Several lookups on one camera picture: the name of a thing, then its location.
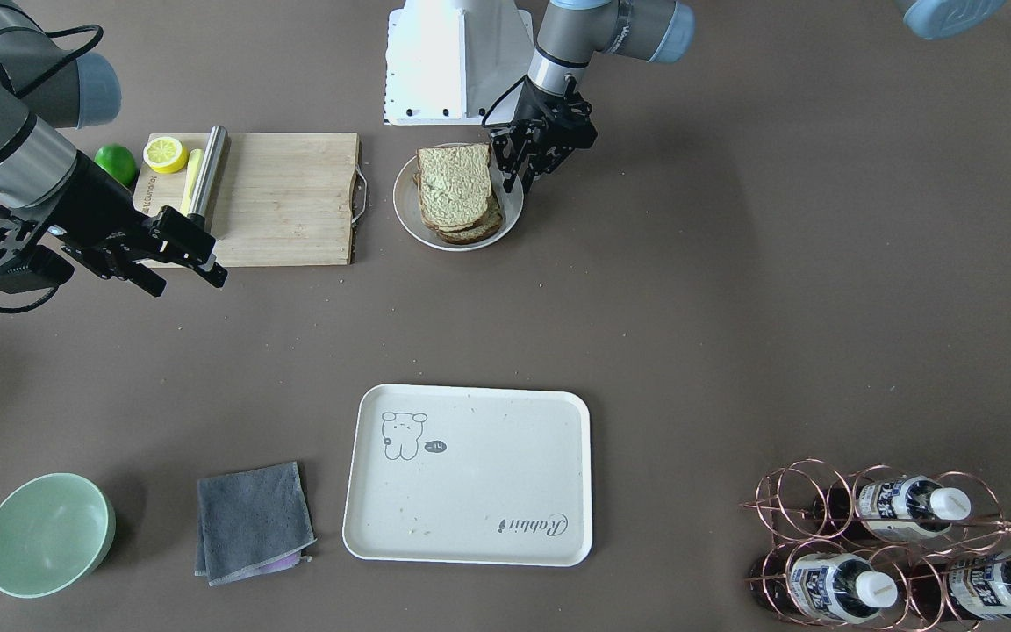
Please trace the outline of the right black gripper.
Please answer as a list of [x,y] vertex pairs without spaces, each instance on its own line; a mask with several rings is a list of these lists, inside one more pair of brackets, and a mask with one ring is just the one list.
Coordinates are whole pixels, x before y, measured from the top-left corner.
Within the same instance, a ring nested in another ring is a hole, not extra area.
[[63,249],[85,269],[104,279],[117,277],[153,297],[166,288],[164,277],[145,260],[179,265],[214,288],[224,287],[228,271],[213,253],[216,241],[171,205],[153,216],[137,212],[130,191],[85,154],[52,197],[49,225],[59,227]]

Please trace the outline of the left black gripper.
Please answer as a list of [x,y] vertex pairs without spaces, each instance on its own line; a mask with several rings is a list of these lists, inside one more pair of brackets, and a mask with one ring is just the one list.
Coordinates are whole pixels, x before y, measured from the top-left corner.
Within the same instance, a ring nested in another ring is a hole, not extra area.
[[518,176],[522,191],[544,175],[554,172],[574,151],[589,149],[598,139],[592,120],[592,104],[579,93],[575,77],[569,77],[565,95],[550,95],[529,77],[519,77],[497,101],[519,93],[513,120],[489,124],[491,147],[503,177],[503,189],[513,190]]

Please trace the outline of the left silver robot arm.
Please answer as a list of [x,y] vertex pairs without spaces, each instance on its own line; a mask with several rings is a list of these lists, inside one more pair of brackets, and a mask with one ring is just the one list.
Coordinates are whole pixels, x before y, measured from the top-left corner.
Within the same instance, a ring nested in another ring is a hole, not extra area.
[[918,162],[952,191],[1008,151],[998,123],[1011,1],[550,1],[529,68],[483,120],[504,193],[542,208],[747,211],[820,169]]

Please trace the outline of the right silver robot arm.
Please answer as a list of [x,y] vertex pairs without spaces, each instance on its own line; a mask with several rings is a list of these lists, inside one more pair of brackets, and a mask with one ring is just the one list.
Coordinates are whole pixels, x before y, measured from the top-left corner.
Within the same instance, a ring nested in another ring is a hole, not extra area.
[[221,287],[227,271],[201,219],[168,205],[153,215],[137,211],[127,185],[61,136],[120,112],[116,73],[95,52],[102,29],[87,31],[88,43],[63,49],[59,32],[0,1],[0,292],[52,298],[84,267],[160,296],[165,280],[148,260]]

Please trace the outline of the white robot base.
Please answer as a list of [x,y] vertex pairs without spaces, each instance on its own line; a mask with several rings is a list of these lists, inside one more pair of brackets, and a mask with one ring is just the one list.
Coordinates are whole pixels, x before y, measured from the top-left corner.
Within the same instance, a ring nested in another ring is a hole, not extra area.
[[405,1],[388,16],[383,120],[391,126],[495,125],[528,72],[534,21],[513,1]]

